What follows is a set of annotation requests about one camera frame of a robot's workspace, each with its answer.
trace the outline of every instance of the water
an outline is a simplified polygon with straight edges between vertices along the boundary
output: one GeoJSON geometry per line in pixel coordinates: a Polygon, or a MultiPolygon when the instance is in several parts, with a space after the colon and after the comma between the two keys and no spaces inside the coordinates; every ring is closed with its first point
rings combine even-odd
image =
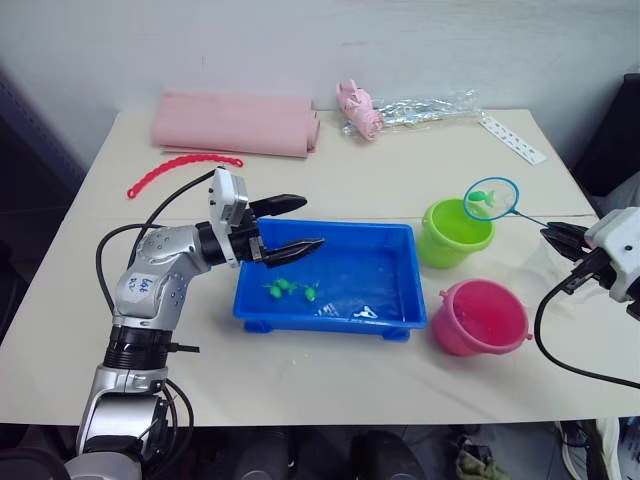
{"type": "Polygon", "coordinates": [[[397,263],[393,250],[325,245],[298,262],[257,268],[248,279],[247,287],[254,293],[247,306],[256,312],[286,315],[402,321],[397,263]],[[298,288],[290,295],[283,292],[280,299],[272,298],[264,285],[278,278],[298,288]],[[316,291],[313,302],[304,295],[307,287],[316,291]]]}

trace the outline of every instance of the green toy fish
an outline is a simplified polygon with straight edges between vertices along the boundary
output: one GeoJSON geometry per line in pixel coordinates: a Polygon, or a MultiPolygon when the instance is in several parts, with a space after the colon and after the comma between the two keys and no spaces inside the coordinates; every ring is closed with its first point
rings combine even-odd
{"type": "Polygon", "coordinates": [[[493,207],[493,202],[495,201],[493,196],[495,195],[495,190],[491,190],[487,195],[485,192],[481,190],[477,190],[475,192],[471,192],[467,197],[471,202],[484,202],[487,207],[493,207]]]}

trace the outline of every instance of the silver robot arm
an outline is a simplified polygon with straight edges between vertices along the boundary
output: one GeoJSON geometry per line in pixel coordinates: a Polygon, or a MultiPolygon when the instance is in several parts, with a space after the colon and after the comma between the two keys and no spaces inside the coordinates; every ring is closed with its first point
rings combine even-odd
{"type": "Polygon", "coordinates": [[[168,401],[159,395],[170,352],[197,352],[171,341],[189,282],[213,265],[240,261],[268,267],[295,261],[323,240],[301,240],[267,250],[256,220],[303,206],[280,195],[248,203],[244,181],[218,168],[209,189],[211,222],[149,232],[120,278],[104,361],[96,368],[76,439],[78,456],[66,467],[73,479],[138,479],[168,453],[168,401]]]}

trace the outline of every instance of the plastic bag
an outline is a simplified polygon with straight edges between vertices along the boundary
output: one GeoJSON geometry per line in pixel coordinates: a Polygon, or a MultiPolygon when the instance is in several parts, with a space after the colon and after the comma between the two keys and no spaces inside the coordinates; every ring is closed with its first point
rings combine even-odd
{"type": "MultiPolygon", "coordinates": [[[[483,115],[478,106],[476,90],[467,90],[449,97],[407,98],[394,102],[374,99],[373,106],[382,114],[382,132],[423,130],[440,121],[444,121],[443,124],[453,121],[478,122],[483,115]]],[[[351,122],[347,122],[342,130],[345,135],[358,133],[351,122]]]]}

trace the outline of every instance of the white wall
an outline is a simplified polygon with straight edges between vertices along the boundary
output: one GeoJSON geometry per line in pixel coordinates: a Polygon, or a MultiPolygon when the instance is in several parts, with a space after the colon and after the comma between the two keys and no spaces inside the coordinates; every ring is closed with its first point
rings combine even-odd
{"type": "Polygon", "coordinates": [[[565,160],[639,63],[638,0],[6,0],[0,69],[85,165],[164,88],[376,95],[478,88],[565,160]]]}

